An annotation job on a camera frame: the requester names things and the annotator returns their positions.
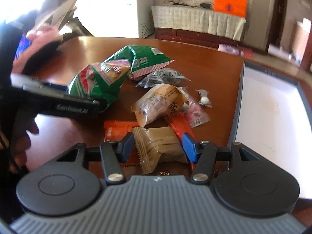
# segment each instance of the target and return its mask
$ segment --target green snack bag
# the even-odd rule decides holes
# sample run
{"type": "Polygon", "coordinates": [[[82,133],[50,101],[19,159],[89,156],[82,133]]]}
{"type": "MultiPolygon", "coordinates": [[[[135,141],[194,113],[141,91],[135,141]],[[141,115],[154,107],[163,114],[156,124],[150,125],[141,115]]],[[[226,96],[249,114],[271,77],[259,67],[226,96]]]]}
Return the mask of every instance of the green snack bag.
{"type": "Polygon", "coordinates": [[[147,75],[175,61],[164,55],[155,47],[139,45],[125,46],[104,62],[116,59],[129,60],[131,64],[130,78],[132,79],[147,75]]]}
{"type": "Polygon", "coordinates": [[[68,93],[91,97],[105,106],[105,111],[118,98],[118,94],[131,65],[127,59],[92,63],[82,69],[69,83],[68,93]]]}

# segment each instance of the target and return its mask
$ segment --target pink snack package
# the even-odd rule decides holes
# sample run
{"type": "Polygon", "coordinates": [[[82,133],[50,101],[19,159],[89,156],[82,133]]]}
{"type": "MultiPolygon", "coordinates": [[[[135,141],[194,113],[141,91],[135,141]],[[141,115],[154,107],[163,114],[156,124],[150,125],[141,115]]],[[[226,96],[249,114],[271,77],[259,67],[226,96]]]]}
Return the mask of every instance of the pink snack package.
{"type": "Polygon", "coordinates": [[[188,99],[188,104],[184,104],[182,111],[185,118],[192,128],[204,124],[210,120],[207,113],[202,110],[202,107],[195,99],[186,91],[186,87],[179,87],[179,91],[188,99]]]}

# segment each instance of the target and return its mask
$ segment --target wooden table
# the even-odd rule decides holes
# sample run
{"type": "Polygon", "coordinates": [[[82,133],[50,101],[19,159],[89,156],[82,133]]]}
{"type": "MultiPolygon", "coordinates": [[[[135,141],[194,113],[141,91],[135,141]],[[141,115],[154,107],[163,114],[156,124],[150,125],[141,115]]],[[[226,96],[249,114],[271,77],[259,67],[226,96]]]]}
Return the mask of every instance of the wooden table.
{"type": "MultiPolygon", "coordinates": [[[[205,89],[213,108],[204,108],[211,117],[211,121],[193,129],[199,140],[208,140],[218,146],[226,146],[229,138],[235,105],[238,95],[238,84],[244,59],[239,56],[221,53],[198,46],[161,41],[154,39],[125,39],[125,38],[95,38],[78,37],[69,40],[58,48],[58,54],[44,68],[37,72],[42,80],[52,83],[68,84],[70,80],[86,65],[103,61],[129,45],[149,45],[161,50],[165,55],[176,59],[168,67],[176,69],[187,76],[188,92],[197,97],[195,89],[205,89]]],[[[137,101],[147,89],[133,87],[135,82],[126,80],[121,88],[119,99],[104,112],[102,116],[93,120],[73,121],[38,115],[36,122],[40,134],[31,136],[32,147],[28,151],[27,167],[33,170],[76,143],[86,143],[88,147],[98,146],[104,139],[103,122],[110,120],[135,120],[130,106],[137,101]]],[[[311,88],[303,84],[305,91],[311,88]]],[[[163,119],[147,125],[147,128],[167,126],[163,119]]],[[[92,167],[95,173],[100,173],[100,167],[92,167]]],[[[170,174],[184,174],[189,176],[191,170],[188,164],[178,162],[162,163],[155,171],[169,170],[170,174]]],[[[126,167],[127,177],[140,174],[140,167],[126,167]]]]}

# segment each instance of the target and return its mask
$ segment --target white tablecloth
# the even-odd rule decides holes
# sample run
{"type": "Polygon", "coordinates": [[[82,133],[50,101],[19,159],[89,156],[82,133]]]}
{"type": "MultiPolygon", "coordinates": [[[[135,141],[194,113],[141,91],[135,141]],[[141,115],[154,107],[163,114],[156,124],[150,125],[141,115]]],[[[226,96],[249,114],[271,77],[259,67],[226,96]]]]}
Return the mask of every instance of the white tablecloth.
{"type": "Polygon", "coordinates": [[[240,41],[245,18],[178,5],[152,6],[154,26],[205,32],[240,41]]]}

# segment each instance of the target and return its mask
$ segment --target human hand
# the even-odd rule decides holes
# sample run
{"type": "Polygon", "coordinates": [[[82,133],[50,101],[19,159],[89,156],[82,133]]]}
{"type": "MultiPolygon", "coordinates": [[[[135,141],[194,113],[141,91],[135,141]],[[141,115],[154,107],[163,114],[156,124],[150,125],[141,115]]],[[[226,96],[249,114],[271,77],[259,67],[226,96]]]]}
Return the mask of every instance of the human hand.
{"type": "MultiPolygon", "coordinates": [[[[39,129],[35,121],[32,121],[29,128],[27,129],[32,134],[38,134],[39,129]]],[[[4,134],[0,131],[0,136],[2,137],[5,145],[9,147],[9,141],[5,138],[4,134]]],[[[14,156],[15,163],[18,167],[23,167],[27,161],[26,150],[29,149],[31,146],[31,141],[29,135],[25,133],[25,136],[19,138],[14,146],[14,149],[11,149],[11,154],[14,156]]],[[[17,173],[16,168],[10,163],[9,169],[12,173],[17,173]]]]}

